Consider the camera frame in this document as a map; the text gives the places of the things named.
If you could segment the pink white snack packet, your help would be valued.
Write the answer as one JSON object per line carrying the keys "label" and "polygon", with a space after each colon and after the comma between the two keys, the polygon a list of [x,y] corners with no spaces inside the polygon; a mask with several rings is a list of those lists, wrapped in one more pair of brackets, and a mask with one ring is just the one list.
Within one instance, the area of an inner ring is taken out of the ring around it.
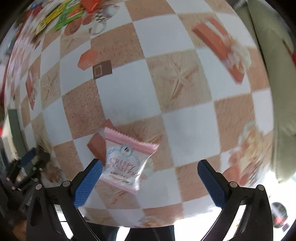
{"label": "pink white snack packet", "polygon": [[106,161],[100,180],[135,194],[147,160],[159,145],[140,142],[111,128],[104,128]]}

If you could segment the yellow snack packet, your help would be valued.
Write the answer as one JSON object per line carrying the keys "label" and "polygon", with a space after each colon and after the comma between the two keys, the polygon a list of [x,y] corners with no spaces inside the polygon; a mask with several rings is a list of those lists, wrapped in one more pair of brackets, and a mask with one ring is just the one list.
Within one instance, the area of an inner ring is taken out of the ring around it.
{"label": "yellow snack packet", "polygon": [[58,3],[57,5],[54,6],[52,10],[50,10],[50,12],[45,16],[45,18],[37,24],[34,30],[34,37],[37,37],[53,19],[55,19],[57,16],[59,16],[62,13],[64,7],[68,2],[69,1],[63,1],[61,3]]}

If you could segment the green snack packet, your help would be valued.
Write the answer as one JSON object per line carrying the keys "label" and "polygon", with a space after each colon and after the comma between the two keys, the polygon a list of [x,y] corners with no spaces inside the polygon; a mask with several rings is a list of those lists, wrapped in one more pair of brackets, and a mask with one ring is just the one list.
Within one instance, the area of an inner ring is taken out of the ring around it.
{"label": "green snack packet", "polygon": [[60,30],[62,27],[67,25],[69,22],[81,17],[83,15],[84,8],[81,6],[79,0],[67,1],[62,13],[59,16],[59,20],[55,25],[55,30]]}

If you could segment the beige sofa cushion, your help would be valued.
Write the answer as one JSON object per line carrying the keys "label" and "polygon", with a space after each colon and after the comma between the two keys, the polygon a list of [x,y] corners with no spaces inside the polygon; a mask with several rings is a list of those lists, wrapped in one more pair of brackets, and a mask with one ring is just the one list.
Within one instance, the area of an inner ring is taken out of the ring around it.
{"label": "beige sofa cushion", "polygon": [[295,173],[295,47],[287,24],[266,1],[246,1],[236,13],[258,44],[273,98],[271,168],[279,182]]}

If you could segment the red candy packet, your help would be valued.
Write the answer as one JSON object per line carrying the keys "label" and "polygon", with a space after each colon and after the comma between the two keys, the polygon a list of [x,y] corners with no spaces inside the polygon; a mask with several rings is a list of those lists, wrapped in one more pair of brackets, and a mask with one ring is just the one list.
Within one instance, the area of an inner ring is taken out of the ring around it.
{"label": "red candy packet", "polygon": [[101,0],[81,0],[80,4],[88,13],[93,13],[101,4]]}

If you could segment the checkered tablecloth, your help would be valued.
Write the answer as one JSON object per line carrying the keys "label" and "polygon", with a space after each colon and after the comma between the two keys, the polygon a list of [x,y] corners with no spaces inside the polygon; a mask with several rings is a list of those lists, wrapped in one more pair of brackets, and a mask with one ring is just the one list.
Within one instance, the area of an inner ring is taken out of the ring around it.
{"label": "checkered tablecloth", "polygon": [[52,157],[52,185],[93,159],[88,144],[111,121],[158,144],[140,189],[99,181],[81,208],[89,221],[162,226],[211,211],[197,175],[207,159],[239,185],[266,176],[273,104],[262,58],[226,1],[106,1],[60,30],[34,30],[57,1],[30,16],[11,53],[5,106],[15,108],[28,148]]}

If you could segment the white storage tray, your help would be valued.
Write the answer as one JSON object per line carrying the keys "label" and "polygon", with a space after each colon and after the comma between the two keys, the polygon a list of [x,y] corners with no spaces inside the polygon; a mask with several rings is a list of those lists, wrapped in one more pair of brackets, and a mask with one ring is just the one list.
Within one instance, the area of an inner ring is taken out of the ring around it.
{"label": "white storage tray", "polygon": [[1,139],[9,162],[14,159],[21,159],[26,154],[27,148],[23,140],[16,109],[9,109],[6,112]]}

